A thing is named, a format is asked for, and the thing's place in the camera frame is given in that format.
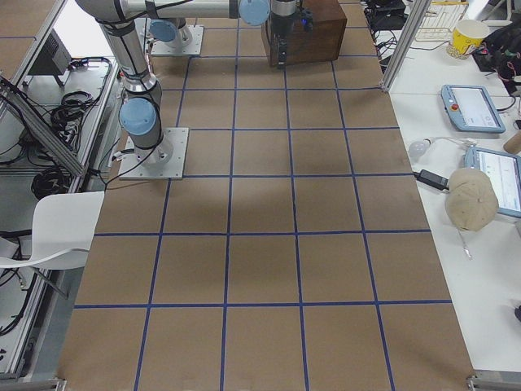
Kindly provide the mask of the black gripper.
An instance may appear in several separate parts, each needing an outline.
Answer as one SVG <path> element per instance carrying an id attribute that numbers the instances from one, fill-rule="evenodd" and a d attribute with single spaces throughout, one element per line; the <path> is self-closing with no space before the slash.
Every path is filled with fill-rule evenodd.
<path id="1" fill-rule="evenodd" d="M 273 44 L 278 50 L 277 68 L 285 68 L 287 63 L 287 36 L 292 31 L 292 15 L 278 15 L 274 12 L 270 15 L 271 32 L 273 34 Z"/>

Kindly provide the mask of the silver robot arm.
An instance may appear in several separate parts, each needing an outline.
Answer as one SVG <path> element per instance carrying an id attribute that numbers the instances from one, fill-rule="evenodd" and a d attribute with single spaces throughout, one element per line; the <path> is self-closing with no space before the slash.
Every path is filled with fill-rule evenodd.
<path id="1" fill-rule="evenodd" d="M 285 39 L 301 8 L 300 1 L 79 1 L 95 18 L 121 66 L 127 101 L 119 121 L 134 144 L 141 165 L 164 165 L 174 152 L 160 119 L 162 88 L 149 69 L 134 21 L 148 17 L 159 22 L 183 18 L 242 19 L 257 26 L 269 20 Z"/>
<path id="2" fill-rule="evenodd" d="M 172 48 L 182 48 L 192 42 L 192 33 L 185 18 L 154 19 L 150 22 L 150 35 Z"/>

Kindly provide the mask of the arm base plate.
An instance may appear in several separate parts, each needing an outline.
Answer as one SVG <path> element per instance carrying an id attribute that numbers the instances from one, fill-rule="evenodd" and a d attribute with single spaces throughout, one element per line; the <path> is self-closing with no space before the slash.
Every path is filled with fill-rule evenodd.
<path id="1" fill-rule="evenodd" d="M 178 28 L 153 20 L 142 28 L 145 52 L 155 57 L 198 56 L 202 48 L 204 27 L 202 25 L 184 25 Z"/>
<path id="2" fill-rule="evenodd" d="M 125 148 L 133 149 L 120 160 L 118 175 L 122 180 L 182 179 L 186 161 L 189 129 L 185 127 L 163 128 L 161 144 L 149 152 L 135 149 L 130 137 Z"/>

